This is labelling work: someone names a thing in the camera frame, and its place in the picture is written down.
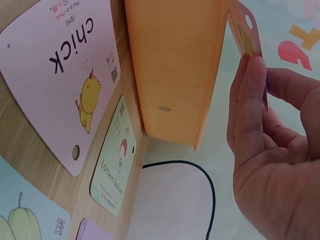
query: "green fruit illustration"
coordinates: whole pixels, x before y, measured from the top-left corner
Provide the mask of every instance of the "green fruit illustration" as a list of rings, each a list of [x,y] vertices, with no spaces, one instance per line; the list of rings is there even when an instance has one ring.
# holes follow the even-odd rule
[[[15,240],[41,240],[41,232],[34,213],[21,207],[22,192],[20,192],[18,208],[10,212],[8,223]]]
[[[15,240],[9,224],[2,216],[0,216],[0,240]]]

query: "yellow letter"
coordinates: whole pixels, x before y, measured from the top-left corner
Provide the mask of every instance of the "yellow letter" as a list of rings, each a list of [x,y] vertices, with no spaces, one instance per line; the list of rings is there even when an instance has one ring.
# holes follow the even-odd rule
[[[292,25],[289,33],[303,40],[302,47],[305,50],[311,51],[311,49],[320,40],[320,31],[316,28],[312,28],[310,33],[307,33],[300,27]]]

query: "round hole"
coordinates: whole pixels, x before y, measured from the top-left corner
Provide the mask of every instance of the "round hole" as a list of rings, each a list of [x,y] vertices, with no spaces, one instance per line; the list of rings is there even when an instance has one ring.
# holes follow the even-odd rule
[[[73,158],[73,160],[76,161],[79,158],[79,154],[80,154],[79,145],[75,145],[73,147],[73,150],[72,150],[72,158]]]
[[[251,22],[251,19],[250,19],[250,17],[248,15],[245,15],[245,20],[246,20],[246,24],[248,25],[248,27],[250,29],[252,29],[253,28],[252,22]]]

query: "wooden table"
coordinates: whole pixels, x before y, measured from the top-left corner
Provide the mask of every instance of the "wooden table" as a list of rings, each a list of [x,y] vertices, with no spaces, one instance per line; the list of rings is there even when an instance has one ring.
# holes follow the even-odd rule
[[[36,0],[0,0],[0,32],[36,2]],[[37,189],[70,213],[68,240],[76,239],[83,218],[89,218],[103,227],[115,240],[126,239],[148,142],[142,126],[124,0],[111,0],[111,8],[121,64],[121,78],[102,117],[79,176],[69,174],[55,158],[26,119],[0,76],[0,155]],[[127,101],[137,140],[137,151],[121,212],[118,217],[114,217],[90,197],[89,186],[104,137],[121,95],[125,95]]]

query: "cartoon chick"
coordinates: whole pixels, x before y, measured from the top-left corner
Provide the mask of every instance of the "cartoon chick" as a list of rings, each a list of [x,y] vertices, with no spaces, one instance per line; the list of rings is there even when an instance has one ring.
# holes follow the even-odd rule
[[[75,100],[76,107],[79,111],[81,125],[88,134],[91,130],[91,121],[94,110],[98,104],[100,88],[100,82],[94,76],[94,68],[92,68],[89,77],[83,84],[82,91],[80,93],[80,103],[78,104],[78,100]]]

